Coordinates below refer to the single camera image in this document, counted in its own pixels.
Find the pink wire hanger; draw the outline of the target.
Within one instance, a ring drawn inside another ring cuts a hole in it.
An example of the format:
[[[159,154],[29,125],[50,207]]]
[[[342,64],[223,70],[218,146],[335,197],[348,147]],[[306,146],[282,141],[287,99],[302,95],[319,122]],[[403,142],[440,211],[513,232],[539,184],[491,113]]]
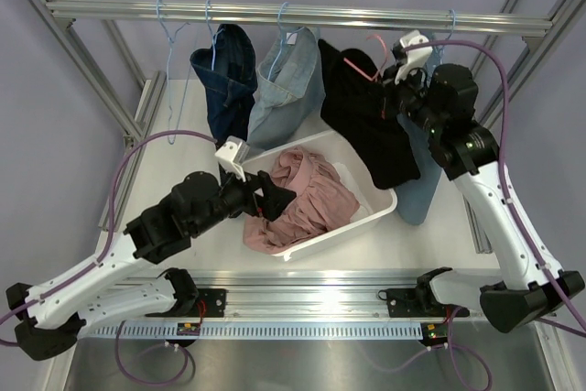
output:
[[[369,82],[377,82],[382,78],[383,70],[390,60],[390,49],[380,34],[372,33],[366,37],[367,40],[377,41],[383,51],[383,60],[377,65],[371,65],[371,60],[366,57],[364,60],[355,57],[343,57],[344,63],[352,68],[357,74]]]

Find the pink skirt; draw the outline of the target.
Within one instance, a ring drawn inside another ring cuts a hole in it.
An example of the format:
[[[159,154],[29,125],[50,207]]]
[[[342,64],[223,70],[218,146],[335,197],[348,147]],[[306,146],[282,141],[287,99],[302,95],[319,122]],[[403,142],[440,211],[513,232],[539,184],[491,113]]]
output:
[[[296,198],[273,222],[245,218],[243,242],[256,252],[278,254],[346,226],[361,207],[336,168],[323,155],[304,147],[282,151],[270,177],[279,188],[294,191]]]

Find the black skirt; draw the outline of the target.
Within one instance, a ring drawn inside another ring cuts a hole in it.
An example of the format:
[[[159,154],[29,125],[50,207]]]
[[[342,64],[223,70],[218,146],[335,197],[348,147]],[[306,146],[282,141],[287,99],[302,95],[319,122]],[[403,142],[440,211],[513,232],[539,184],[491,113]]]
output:
[[[318,45],[325,89],[321,119],[350,143],[379,190],[419,178],[406,131],[396,117],[381,117],[382,84],[365,80],[343,61],[368,57],[374,65],[372,59],[359,49],[338,50],[322,38]]]

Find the light blue wire hanger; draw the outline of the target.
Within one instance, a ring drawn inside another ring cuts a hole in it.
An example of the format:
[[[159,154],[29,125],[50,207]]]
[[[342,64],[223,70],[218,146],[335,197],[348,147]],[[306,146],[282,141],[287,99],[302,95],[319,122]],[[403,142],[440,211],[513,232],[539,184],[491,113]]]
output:
[[[167,16],[162,11],[163,7],[166,6],[164,0],[156,0],[155,12],[156,19],[161,29],[164,32],[165,39],[168,44],[168,55],[165,64],[165,75],[166,75],[166,105],[167,105],[167,143],[170,146],[174,146],[177,139],[177,131],[179,130],[180,121],[185,105],[185,99],[187,96],[187,87],[189,85],[190,74],[187,73],[187,81],[183,86],[183,92],[178,103],[174,98],[174,89],[177,86],[177,82],[180,80],[179,69],[177,68],[176,55],[178,47],[178,39],[182,30],[185,27],[190,26],[190,22],[183,22],[180,25],[171,27],[167,24]]]

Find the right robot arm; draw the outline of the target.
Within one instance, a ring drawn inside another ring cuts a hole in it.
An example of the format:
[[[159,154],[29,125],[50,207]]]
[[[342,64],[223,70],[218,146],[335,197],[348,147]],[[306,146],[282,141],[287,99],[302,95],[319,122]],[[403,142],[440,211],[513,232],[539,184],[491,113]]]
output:
[[[421,68],[386,69],[386,101],[427,136],[432,158],[476,214],[500,273],[434,269],[418,278],[415,300],[427,314],[445,306],[480,311],[508,333],[557,310],[564,299],[582,292],[585,282],[549,252],[507,182],[494,136],[474,119],[478,86],[470,70],[442,64],[429,83],[425,76]]]

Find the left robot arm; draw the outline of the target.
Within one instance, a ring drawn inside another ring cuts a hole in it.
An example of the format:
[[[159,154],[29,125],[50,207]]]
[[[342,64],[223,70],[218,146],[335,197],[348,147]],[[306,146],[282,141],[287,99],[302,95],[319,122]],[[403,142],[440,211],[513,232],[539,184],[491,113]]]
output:
[[[224,185],[207,172],[189,174],[128,223],[104,256],[90,257],[40,285],[16,283],[8,288],[6,299],[18,319],[14,346],[43,361],[123,320],[191,314],[199,292],[185,269],[167,269],[138,287],[115,293],[109,289],[189,249],[192,240],[238,212],[274,221],[296,196],[264,171],[244,179],[230,177]]]

